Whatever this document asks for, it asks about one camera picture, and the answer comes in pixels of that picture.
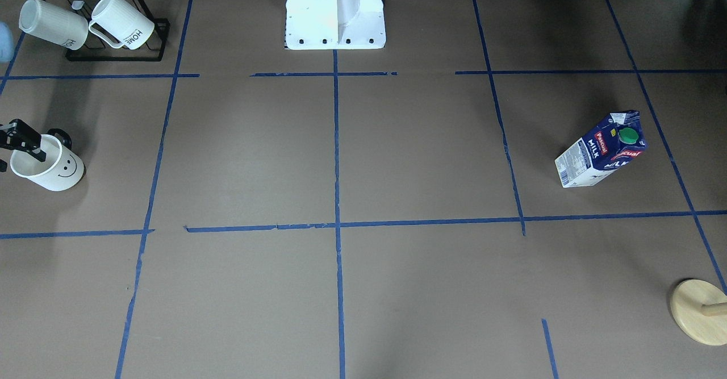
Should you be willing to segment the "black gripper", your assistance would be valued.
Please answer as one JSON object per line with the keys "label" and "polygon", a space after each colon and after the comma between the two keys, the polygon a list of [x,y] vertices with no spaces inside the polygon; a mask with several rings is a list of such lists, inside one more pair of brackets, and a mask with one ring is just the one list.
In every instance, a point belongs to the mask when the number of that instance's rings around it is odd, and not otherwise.
{"label": "black gripper", "polygon": [[36,161],[46,161],[41,148],[41,135],[21,119],[11,120],[1,127],[1,148],[26,152]]}

